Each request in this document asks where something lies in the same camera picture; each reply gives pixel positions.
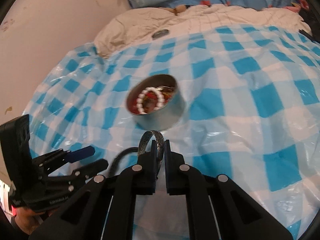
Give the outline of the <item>left hand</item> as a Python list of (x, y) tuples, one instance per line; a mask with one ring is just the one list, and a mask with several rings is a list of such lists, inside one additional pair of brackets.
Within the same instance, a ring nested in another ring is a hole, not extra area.
[(51, 216), (56, 210), (36, 213), (28, 207), (18, 207), (16, 208), (16, 215), (11, 218), (10, 223), (19, 236), (28, 239), (44, 219)]

